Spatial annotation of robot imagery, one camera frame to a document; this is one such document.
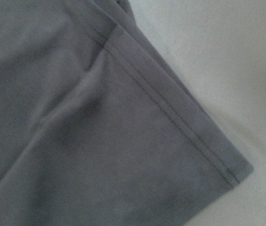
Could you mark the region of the dark brown t-shirt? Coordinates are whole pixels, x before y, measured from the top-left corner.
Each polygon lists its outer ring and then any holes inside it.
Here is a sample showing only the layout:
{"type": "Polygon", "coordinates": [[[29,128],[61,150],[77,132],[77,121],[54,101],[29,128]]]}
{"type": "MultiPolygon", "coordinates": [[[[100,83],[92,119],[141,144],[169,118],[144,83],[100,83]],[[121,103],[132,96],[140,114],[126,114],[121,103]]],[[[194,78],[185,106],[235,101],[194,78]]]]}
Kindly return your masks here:
{"type": "Polygon", "coordinates": [[[181,226],[252,165],[127,0],[0,0],[0,226],[181,226]]]}

